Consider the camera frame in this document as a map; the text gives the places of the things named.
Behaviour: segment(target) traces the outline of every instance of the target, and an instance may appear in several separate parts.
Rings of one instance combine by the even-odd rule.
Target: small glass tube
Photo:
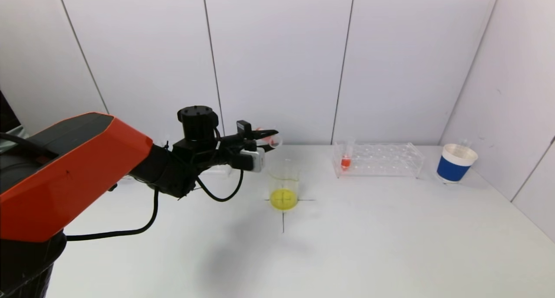
[[[351,158],[353,157],[353,149],[355,148],[355,138],[349,136],[345,139],[345,150],[343,157],[341,157],[341,168],[343,171],[349,169],[351,166]]]

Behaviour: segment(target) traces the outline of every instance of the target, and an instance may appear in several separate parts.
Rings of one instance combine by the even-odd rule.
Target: yellow liquid
[[[278,189],[270,194],[270,203],[275,209],[289,210],[297,205],[297,194],[290,189]]]

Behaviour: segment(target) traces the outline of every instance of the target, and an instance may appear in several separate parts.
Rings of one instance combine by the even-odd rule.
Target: panel seam
[[[218,85],[218,74],[216,73],[216,61],[214,60],[214,47],[212,46],[212,34],[210,33],[210,21],[208,20],[208,8],[204,2],[204,14],[206,15],[206,27],[208,28],[208,40],[210,41],[210,55],[212,55],[212,67],[214,67],[214,80],[216,80],[216,93],[218,94],[218,105],[220,106],[220,118],[222,118],[222,130],[225,135],[224,112],[222,110],[222,99],[220,98],[220,87]]]
[[[553,137],[553,140],[551,140],[551,142],[549,143],[549,146],[547,146],[547,149],[545,150],[545,152],[543,152],[542,157],[539,158],[539,161],[535,164],[532,171],[530,171],[530,174],[526,177],[526,180],[524,180],[521,187],[519,187],[519,190],[517,191],[517,193],[511,199],[511,203],[513,201],[515,201],[515,198],[517,198],[517,196],[520,194],[520,192],[522,191],[522,189],[524,188],[526,183],[528,183],[528,180],[530,179],[530,177],[534,174],[535,170],[538,168],[538,166],[541,163],[541,161],[543,160],[543,158],[547,155],[547,152],[549,152],[549,149],[553,146],[553,141],[555,141],[555,136]]]
[[[69,17],[68,10],[65,7],[64,0],[60,0],[60,1],[62,3],[62,7],[64,8],[65,16],[67,17],[69,27],[71,27],[71,31],[73,33],[73,36],[75,37],[75,41],[77,41],[77,46],[79,47],[79,50],[81,51],[81,55],[83,56],[83,60],[85,60],[85,65],[87,66],[87,70],[89,71],[89,74],[91,75],[91,79],[93,80],[93,83],[95,84],[95,88],[97,89],[98,96],[100,96],[101,102],[102,102],[106,112],[109,114],[110,112],[108,110],[108,107],[106,106],[106,102],[104,101],[102,93],[101,93],[100,89],[98,88],[97,80],[95,79],[95,76],[93,75],[93,72],[91,71],[91,66],[89,65],[89,61],[87,61],[87,57],[85,56],[85,52],[83,52],[83,47],[81,47],[81,43],[79,42],[77,34],[75,33],[75,28],[73,27],[73,23],[71,22],[71,18]]]
[[[337,110],[339,109],[339,94],[341,94],[341,82],[343,82],[343,69],[345,68],[345,56],[347,55],[347,43],[349,41],[349,31],[351,30],[351,18],[353,17],[353,5],[355,0],[351,0],[351,11],[349,12],[349,24],[347,25],[347,36],[345,37],[345,49],[343,50],[343,63],[341,64],[341,75],[339,76],[339,88],[337,89],[337,101],[335,103],[335,115],[333,116],[333,128],[331,129],[330,145],[333,144],[335,134],[335,122],[337,122]]]
[[[486,27],[484,28],[484,32],[482,33],[482,37],[480,37],[480,43],[478,43],[478,48],[476,49],[476,53],[474,53],[474,58],[472,59],[472,62],[470,63],[470,67],[468,68],[468,72],[466,73],[466,77],[464,78],[464,82],[462,83],[462,87],[460,87],[460,91],[458,93],[457,99],[456,99],[456,101],[454,101],[453,109],[451,110],[451,114],[449,115],[449,119],[447,119],[447,122],[444,126],[444,130],[441,133],[440,139],[437,141],[438,145],[441,145],[441,140],[444,139],[445,132],[447,132],[447,128],[449,127],[449,124],[453,120],[454,111],[457,109],[457,106],[458,106],[459,101],[460,101],[460,97],[462,96],[462,93],[464,91],[464,87],[466,87],[466,84],[468,83],[468,78],[470,77],[470,73],[472,72],[472,69],[474,68],[474,64],[476,63],[476,58],[478,57],[478,53],[480,52],[480,48],[482,47],[484,37],[486,36],[486,33],[487,33],[487,29],[490,26],[490,21],[491,21],[491,18],[493,16],[493,12],[495,10],[495,6],[497,5],[497,1],[498,0],[494,0],[494,2],[493,2],[493,6],[491,8],[491,12],[490,12],[490,15],[489,15],[487,23],[486,23]]]

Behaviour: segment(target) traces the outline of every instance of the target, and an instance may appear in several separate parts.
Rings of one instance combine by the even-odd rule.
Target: blue label
[[[470,166],[465,167],[465,166],[455,165],[452,162],[447,161],[443,156],[441,156],[440,165],[438,165],[437,167],[437,173],[438,175],[440,175],[440,177],[446,180],[457,182],[462,179],[462,177],[464,176],[466,171],[468,171],[469,168]]]

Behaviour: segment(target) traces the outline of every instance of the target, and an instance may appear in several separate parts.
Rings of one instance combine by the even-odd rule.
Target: paper cup
[[[466,146],[447,144],[441,155],[437,174],[446,183],[457,183],[478,159],[478,154]]]

